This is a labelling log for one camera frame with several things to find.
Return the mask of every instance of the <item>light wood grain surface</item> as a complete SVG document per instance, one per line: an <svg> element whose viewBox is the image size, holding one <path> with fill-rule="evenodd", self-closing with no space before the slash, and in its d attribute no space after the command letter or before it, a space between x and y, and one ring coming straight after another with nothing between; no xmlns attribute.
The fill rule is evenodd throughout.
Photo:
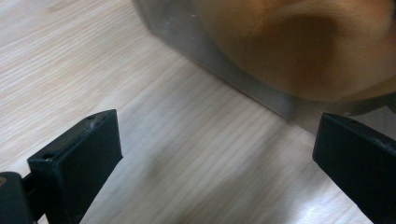
<svg viewBox="0 0 396 224"><path fill-rule="evenodd" d="M118 110L124 159L82 223L370 223L313 135L167 47L131 1L0 1L0 27L1 171Z"/></svg>

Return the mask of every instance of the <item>wooden table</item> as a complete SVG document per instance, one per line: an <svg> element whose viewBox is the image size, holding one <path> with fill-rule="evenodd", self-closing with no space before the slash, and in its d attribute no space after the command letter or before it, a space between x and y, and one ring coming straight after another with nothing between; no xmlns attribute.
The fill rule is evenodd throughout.
<svg viewBox="0 0 396 224"><path fill-rule="evenodd" d="M149 33L129 0L0 4L0 170L92 113L124 159L82 223L370 223L315 137Z"/></svg>

